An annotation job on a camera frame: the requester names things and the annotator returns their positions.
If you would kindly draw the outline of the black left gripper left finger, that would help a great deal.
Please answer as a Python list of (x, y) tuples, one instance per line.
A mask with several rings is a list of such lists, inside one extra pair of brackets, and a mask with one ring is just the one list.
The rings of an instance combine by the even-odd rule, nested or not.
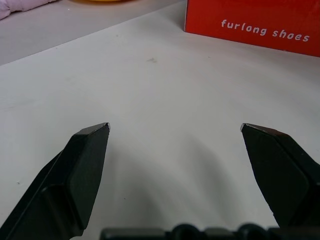
[(36, 175), (0, 228), (2, 240), (82, 236), (97, 197), (109, 123), (83, 128)]

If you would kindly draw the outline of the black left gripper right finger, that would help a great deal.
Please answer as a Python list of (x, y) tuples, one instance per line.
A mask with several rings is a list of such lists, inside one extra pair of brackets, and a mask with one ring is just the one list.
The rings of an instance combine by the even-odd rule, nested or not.
[(320, 165), (288, 134), (243, 123), (254, 178), (280, 227), (320, 225)]

